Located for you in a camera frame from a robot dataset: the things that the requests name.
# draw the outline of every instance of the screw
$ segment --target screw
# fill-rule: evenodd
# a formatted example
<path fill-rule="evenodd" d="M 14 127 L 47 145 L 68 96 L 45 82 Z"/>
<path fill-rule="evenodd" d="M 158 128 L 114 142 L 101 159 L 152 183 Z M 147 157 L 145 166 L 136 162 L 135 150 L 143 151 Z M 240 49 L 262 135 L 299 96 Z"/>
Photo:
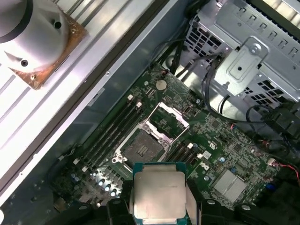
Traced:
<path fill-rule="evenodd" d="M 242 209 L 243 210 L 251 210 L 250 206 L 247 206 L 247 205 L 242 205 Z"/>
<path fill-rule="evenodd" d="M 37 77 L 37 75 L 36 75 L 36 74 L 33 74 L 33 75 L 30 76 L 30 79 L 31 79 L 32 81 L 34 81 L 34 80 L 36 79 L 36 77 Z"/>
<path fill-rule="evenodd" d="M 258 49 L 257 46 L 253 46 L 253 47 L 250 49 L 250 51 L 251 51 L 253 54 L 257 53 L 258 50 L 259 50 L 259 49 Z"/>
<path fill-rule="evenodd" d="M 22 66 L 22 67 L 28 66 L 28 61 L 27 61 L 27 60 L 22 60 L 22 61 L 21 61 L 21 66 Z"/>
<path fill-rule="evenodd" d="M 214 204 L 216 204 L 215 201 L 214 201 L 214 200 L 211 200 L 211 199 L 207 200 L 207 203 L 208 203 L 209 205 L 214 205 Z"/>

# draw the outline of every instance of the green circuit board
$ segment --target green circuit board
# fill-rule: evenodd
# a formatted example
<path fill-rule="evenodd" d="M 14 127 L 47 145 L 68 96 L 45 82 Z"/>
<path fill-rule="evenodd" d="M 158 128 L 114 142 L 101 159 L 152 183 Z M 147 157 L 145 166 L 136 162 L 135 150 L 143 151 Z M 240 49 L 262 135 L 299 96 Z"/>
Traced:
<path fill-rule="evenodd" d="M 189 124 L 187 130 L 174 115 L 157 107 L 159 103 L 164 103 L 181 113 L 184 121 Z M 245 134 L 236 130 L 240 137 L 240 141 L 237 140 L 230 130 L 231 124 L 210 115 L 196 94 L 157 65 L 135 82 L 101 125 L 76 151 L 81 167 L 85 166 L 87 169 L 87 176 L 92 176 L 95 170 L 106 177 L 110 176 L 111 180 L 115 179 L 116 189 L 121 191 L 119 180 L 131 180 L 132 173 L 130 166 L 125 165 L 126 162 L 112 163 L 112 158 L 132 130 L 147 118 L 159 133 L 175 140 L 167 150 L 164 160 L 185 161 L 187 177 L 194 179 L 205 198 L 217 199 L 229 208 L 241 202 L 253 203 L 265 184 L 277 173 L 276 168 L 267 166 L 268 156 L 251 146 L 251 141 Z M 124 153 L 132 146 L 138 135 L 144 134 L 138 131 L 134 133 L 120 151 Z M 165 150 L 161 149 L 150 161 L 158 160 L 164 152 Z M 232 179 L 232 182 L 226 186 L 224 180 L 228 179 Z M 54 182 L 55 189 L 61 188 L 61 182 L 59 187 L 57 181 L 56 184 Z M 237 194 L 220 191 L 230 188 L 231 192 Z"/>

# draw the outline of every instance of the screw hole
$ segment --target screw hole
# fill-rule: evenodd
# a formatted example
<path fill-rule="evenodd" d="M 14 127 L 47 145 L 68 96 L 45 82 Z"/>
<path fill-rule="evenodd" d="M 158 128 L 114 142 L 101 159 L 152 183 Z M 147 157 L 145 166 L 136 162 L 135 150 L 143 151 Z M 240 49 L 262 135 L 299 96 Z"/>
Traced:
<path fill-rule="evenodd" d="M 61 22 L 55 22 L 54 27 L 55 27 L 55 29 L 60 29 L 61 28 Z"/>
<path fill-rule="evenodd" d="M 22 61 L 21 61 L 21 66 L 22 66 L 22 67 L 28 66 L 28 61 L 27 61 L 27 60 L 22 60 Z"/>

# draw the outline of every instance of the ram slot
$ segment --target ram slot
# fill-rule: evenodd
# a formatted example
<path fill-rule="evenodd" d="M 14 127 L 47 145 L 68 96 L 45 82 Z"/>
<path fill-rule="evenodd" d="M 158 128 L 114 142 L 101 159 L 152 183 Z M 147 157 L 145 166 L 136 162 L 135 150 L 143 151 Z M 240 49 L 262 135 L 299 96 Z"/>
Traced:
<path fill-rule="evenodd" d="M 185 160 L 186 163 L 191 163 L 192 160 L 197 156 L 197 154 L 194 152 Z"/>
<path fill-rule="evenodd" d="M 88 149 L 88 151 L 83 152 L 82 155 L 83 161 L 86 160 L 91 153 L 93 153 L 93 150 L 95 149 L 97 144 L 99 144 L 100 142 L 102 142 L 103 140 L 111 136 L 111 132 L 116 129 L 116 127 L 120 124 L 120 122 L 124 119 L 124 117 L 128 115 L 130 109 L 133 108 L 134 105 L 132 104 L 132 102 L 122 106 L 122 108 L 118 112 L 118 116 L 114 118 L 105 128 L 103 128 L 104 132 L 102 133 L 102 135 L 95 142 L 93 142 L 89 147 L 86 148 Z"/>
<path fill-rule="evenodd" d="M 182 143 L 180 143 L 174 151 L 171 152 L 171 154 L 168 156 L 167 158 L 167 162 L 172 162 L 172 160 L 174 160 L 174 158 L 176 157 L 176 155 L 182 151 L 184 149 L 184 145 Z"/>
<path fill-rule="evenodd" d="M 127 123 L 128 120 L 130 120 L 134 115 L 136 114 L 136 109 L 135 107 L 133 107 L 132 109 L 130 109 L 129 113 L 120 121 L 120 123 L 116 126 L 116 128 L 110 133 L 109 136 L 107 136 L 106 139 L 104 139 L 103 142 L 99 142 L 94 150 L 93 150 L 93 154 L 89 156 L 87 164 L 90 164 L 91 161 L 93 161 L 94 159 L 96 159 L 95 157 L 98 157 L 99 154 L 101 154 L 101 150 L 105 148 L 105 146 L 107 146 L 107 144 L 111 143 L 115 137 L 117 136 L 118 133 L 120 133 L 120 129 L 122 129 L 124 127 L 124 125 Z"/>
<path fill-rule="evenodd" d="M 181 154 L 175 158 L 175 162 L 183 162 L 183 160 L 190 154 L 191 149 L 185 148 Z"/>
<path fill-rule="evenodd" d="M 95 156 L 95 160 L 93 160 L 91 167 L 95 167 L 99 165 L 107 155 L 115 149 L 115 147 L 120 143 L 124 138 L 131 132 L 131 130 L 137 125 L 140 120 L 141 111 L 137 111 L 136 114 L 133 115 L 130 119 L 127 120 L 124 127 L 119 131 L 119 133 L 115 136 L 114 140 L 111 142 L 107 142 L 105 146 L 102 147 L 104 152 L 99 151 Z"/>

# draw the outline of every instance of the metal bracket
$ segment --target metal bracket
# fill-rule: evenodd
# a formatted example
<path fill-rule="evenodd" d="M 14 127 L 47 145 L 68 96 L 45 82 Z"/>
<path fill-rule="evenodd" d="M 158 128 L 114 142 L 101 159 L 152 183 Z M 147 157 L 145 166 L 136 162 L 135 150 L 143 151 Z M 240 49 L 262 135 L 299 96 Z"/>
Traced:
<path fill-rule="evenodd" d="M 250 37 L 241 49 L 232 51 L 216 72 L 215 80 L 233 95 L 240 94 L 258 74 L 259 65 L 268 55 L 268 49 Z"/>

